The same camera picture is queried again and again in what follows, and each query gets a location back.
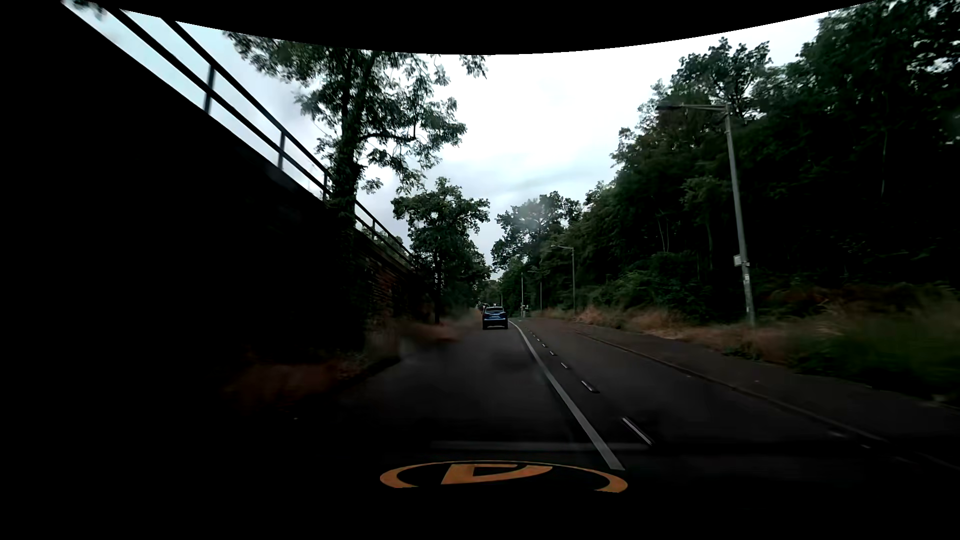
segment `sidewalk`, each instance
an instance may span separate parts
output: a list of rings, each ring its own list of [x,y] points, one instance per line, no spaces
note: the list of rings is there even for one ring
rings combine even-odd
[[[724,356],[700,345],[650,334],[556,319],[526,320],[556,331],[576,331],[884,439],[942,438],[936,456],[951,463],[960,461],[960,411],[950,407],[846,380],[800,375],[777,365]],[[955,449],[956,455],[944,455],[947,447]]]

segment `grass verge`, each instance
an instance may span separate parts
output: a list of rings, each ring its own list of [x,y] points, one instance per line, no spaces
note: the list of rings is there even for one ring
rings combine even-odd
[[[762,360],[798,373],[836,377],[948,405],[960,405],[960,301],[921,298],[911,307],[868,310],[862,301],[804,318],[693,325],[662,308],[590,306],[539,316],[697,343],[730,356]]]

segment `footpath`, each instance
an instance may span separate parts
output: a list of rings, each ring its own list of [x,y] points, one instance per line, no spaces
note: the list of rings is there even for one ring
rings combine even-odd
[[[864,384],[791,370],[703,346],[646,333],[556,319],[527,321],[657,361],[689,375],[725,384],[773,405],[815,417],[878,445],[893,445],[960,471],[960,410]]]

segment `overcast sky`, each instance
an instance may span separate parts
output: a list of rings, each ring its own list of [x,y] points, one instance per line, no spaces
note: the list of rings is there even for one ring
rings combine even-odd
[[[440,63],[446,67],[451,84],[438,88],[436,99],[455,97],[457,119],[467,124],[468,131],[459,147],[442,150],[443,162],[427,172],[428,187],[437,177],[445,176],[461,186],[465,196],[490,200],[491,221],[483,224],[480,234],[474,237],[490,262],[490,250],[501,236],[494,221],[498,213],[553,190],[583,201],[597,182],[612,179],[610,153],[616,149],[617,132],[636,124],[636,108],[651,97],[650,86],[657,79],[669,81],[680,66],[681,57],[706,53],[710,45],[726,37],[734,48],[739,43],[754,48],[762,41],[770,41],[774,64],[787,63],[794,60],[805,42],[816,36],[817,20],[824,14],[635,47],[494,56],[488,59],[487,79],[473,79],[456,57],[444,56]],[[103,20],[97,20],[92,12],[79,12],[79,16],[198,107],[202,105],[203,92],[123,24],[109,15]],[[139,13],[130,16],[206,79],[203,59],[161,20]],[[231,29],[182,26],[308,150],[315,146],[321,132],[309,117],[300,115],[300,108],[293,101],[296,88],[257,73],[241,60],[222,33]],[[226,81],[217,80],[214,88],[266,135],[279,141],[279,130]],[[276,151],[216,103],[212,114],[263,156],[276,160]],[[143,125],[149,129],[148,112],[144,113]],[[311,168],[307,166],[310,161],[292,145],[287,144],[285,150],[304,167]],[[284,171],[310,185],[293,166],[285,165]],[[394,175],[375,169],[370,169],[368,175],[379,177],[383,188],[373,195],[361,192],[358,199],[391,233],[402,236],[409,247],[406,224],[393,219],[390,201],[396,196]],[[319,192],[316,187],[311,190]]]

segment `orange logo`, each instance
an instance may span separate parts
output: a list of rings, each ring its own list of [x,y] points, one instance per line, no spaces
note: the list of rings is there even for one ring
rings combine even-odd
[[[441,480],[440,485],[451,485],[451,484],[472,484],[480,482],[495,482],[509,479],[526,479],[530,477],[536,477],[538,475],[543,475],[544,473],[549,473],[551,471],[561,471],[561,470],[572,470],[572,471],[583,471],[587,473],[593,473],[607,480],[607,485],[596,489],[595,491],[609,491],[613,493],[619,493],[627,489],[627,482],[624,479],[615,477],[607,473],[601,473],[600,471],[594,471],[592,469],[584,469],[582,467],[574,467],[572,465],[557,465],[554,463],[539,463],[536,461],[506,461],[501,459],[491,459],[491,460],[479,460],[473,459],[469,461],[437,461],[435,463],[421,463],[419,465],[407,465],[406,467],[399,467],[392,471],[387,471],[386,473],[380,475],[380,481],[389,485],[390,487],[417,487],[412,483],[405,482],[399,478],[400,473],[404,471],[409,471],[412,469],[418,469],[419,467],[428,467],[432,465],[448,465],[446,468],[446,474],[444,474],[443,480]],[[475,475],[474,473],[477,469],[510,469],[509,471],[504,471],[502,473],[487,473],[483,475]]]

